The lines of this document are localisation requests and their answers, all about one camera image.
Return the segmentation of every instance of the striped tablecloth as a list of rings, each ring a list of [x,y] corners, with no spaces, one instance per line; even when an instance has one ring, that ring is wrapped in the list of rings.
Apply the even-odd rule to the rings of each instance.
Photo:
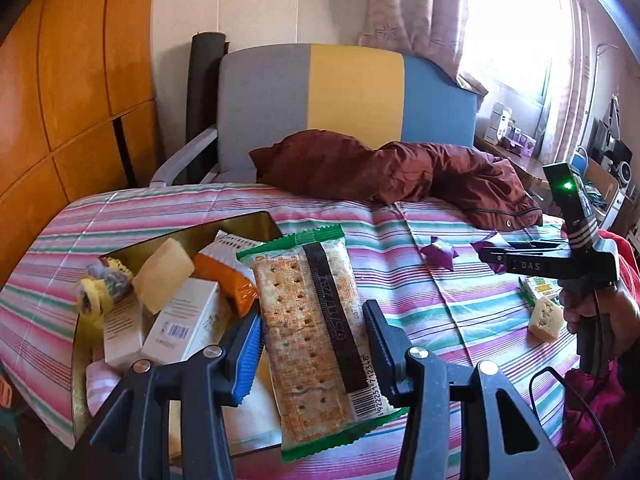
[[[525,398],[530,376],[545,365],[560,373],[577,363],[575,339],[553,345],[527,334],[529,310],[518,279],[494,275],[469,242],[487,232],[441,200],[372,206],[295,197],[267,186],[211,185],[133,189],[84,198],[60,212],[33,243],[0,292],[0,357],[23,396],[67,446],[70,365],[76,324],[74,284],[100,254],[203,222],[266,210],[286,234],[340,222],[358,290],[393,324],[446,360],[497,362]],[[561,221],[506,233],[507,240],[558,236]],[[437,235],[460,255],[455,271],[430,267],[418,248]],[[547,434],[556,441],[562,388],[547,374],[535,388]],[[242,479],[392,478],[404,420],[356,443],[282,464],[278,450],[236,459]],[[452,404],[449,475],[460,468],[460,407]]]

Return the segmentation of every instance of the window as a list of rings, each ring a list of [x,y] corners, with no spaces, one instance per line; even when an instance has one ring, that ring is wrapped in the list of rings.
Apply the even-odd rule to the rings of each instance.
[[[558,0],[469,0],[462,68],[542,104],[558,11]]]

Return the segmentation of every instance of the metal bolt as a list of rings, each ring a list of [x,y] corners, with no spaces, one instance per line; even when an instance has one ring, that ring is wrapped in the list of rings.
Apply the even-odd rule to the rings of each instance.
[[[151,363],[146,359],[140,359],[140,361],[136,361],[133,363],[133,371],[138,374],[143,374],[148,372],[151,369]]]
[[[482,361],[478,367],[485,375],[495,375],[498,373],[498,365],[493,361]]]
[[[214,359],[216,357],[220,357],[222,355],[222,348],[218,345],[207,346],[202,353],[204,357],[208,357],[209,359]]]
[[[426,359],[429,357],[429,351],[422,346],[412,346],[409,348],[409,354],[416,359]]]

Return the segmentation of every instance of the sofa backrest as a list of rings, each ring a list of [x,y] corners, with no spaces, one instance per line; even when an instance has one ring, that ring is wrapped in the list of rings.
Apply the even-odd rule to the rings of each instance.
[[[351,45],[277,44],[223,57],[221,171],[295,132],[332,130],[378,148],[392,140],[473,146],[477,97],[414,56]]]

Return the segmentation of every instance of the wooden door panel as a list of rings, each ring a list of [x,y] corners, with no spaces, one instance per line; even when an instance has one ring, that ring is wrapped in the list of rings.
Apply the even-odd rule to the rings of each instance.
[[[49,153],[36,58],[43,1],[31,1],[0,45],[0,195]]]
[[[107,0],[104,49],[111,114],[152,99],[151,0]]]
[[[39,79],[44,122],[55,149],[110,116],[104,75],[105,0],[45,0]]]
[[[71,202],[127,187],[111,121],[61,147],[54,153],[53,160]]]
[[[50,157],[0,196],[0,285],[49,221],[67,205]]]
[[[121,117],[129,159],[138,186],[148,186],[160,167],[156,104],[149,101]]]

